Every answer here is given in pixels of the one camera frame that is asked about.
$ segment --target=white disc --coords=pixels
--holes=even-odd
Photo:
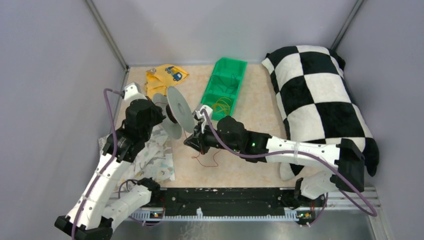
[[[171,138],[180,139],[183,133],[181,126],[178,123],[173,123],[170,120],[170,118],[167,116],[167,110],[166,110],[166,107],[168,105],[167,98],[160,93],[156,93],[155,95],[153,95],[153,103],[161,107],[162,114],[166,116],[166,118],[161,123],[163,129],[169,134],[169,136],[171,136]]]
[[[172,115],[187,133],[193,133],[195,120],[183,95],[173,86],[168,87],[166,96]]]

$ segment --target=green plastic tray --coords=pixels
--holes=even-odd
[[[233,114],[247,65],[246,61],[227,57],[223,57],[215,63],[212,75],[210,75],[206,90],[200,101],[213,109],[213,120],[219,121],[227,116],[224,109],[220,106],[214,107],[214,104],[220,99],[219,103],[229,105],[230,111],[228,115],[231,116]]]

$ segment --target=wall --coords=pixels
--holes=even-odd
[[[395,239],[421,239],[424,1],[367,1],[338,48],[380,147],[376,186]]]
[[[0,32],[0,239],[69,239],[123,69],[81,0],[1,1]]]
[[[278,48],[330,47],[355,0],[94,0],[130,65],[260,62]]]

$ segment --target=white square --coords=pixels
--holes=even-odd
[[[302,76],[304,70],[302,68],[301,55],[293,53],[285,56],[275,67],[275,76],[278,82],[278,89],[281,90],[283,85],[290,79]]]
[[[365,149],[365,138],[364,137],[343,137],[344,139],[352,140],[355,145],[358,147],[361,153]],[[333,137],[325,139],[325,143],[327,144],[339,144],[342,141],[342,137]]]
[[[325,139],[323,123],[315,104],[301,106],[287,116],[290,126],[290,139],[307,142]]]
[[[352,105],[353,105],[353,109],[355,109],[356,116],[357,116],[357,118],[360,122],[360,125],[362,126],[363,133],[365,134],[365,137],[366,138],[372,138],[373,135],[371,134],[370,129],[368,128],[367,124],[365,123],[365,120],[362,117],[361,111],[359,110],[359,108],[355,104],[352,104]]]
[[[262,61],[262,65],[268,70],[270,75],[273,73],[274,65],[268,57]]]
[[[333,73],[314,73],[304,76],[314,103],[351,103],[342,78]]]
[[[277,94],[275,95],[275,98],[277,100],[277,106],[279,109],[279,112],[281,113],[281,121],[283,121],[284,119],[287,118],[286,116],[286,111],[284,110],[284,106],[283,106],[283,100],[281,99],[281,94],[280,92],[277,92]]]
[[[338,74],[343,78],[343,70],[340,68],[339,63],[337,62],[337,60],[330,56],[332,64],[334,64],[335,69],[337,70]]]
[[[299,53],[317,52],[317,53],[330,55],[329,50],[323,46],[300,45],[296,47]]]

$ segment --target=yellow cloth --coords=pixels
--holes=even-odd
[[[146,84],[144,90],[149,98],[153,98],[156,93],[167,95],[167,88],[175,86],[189,75],[180,66],[164,64],[146,71]]]

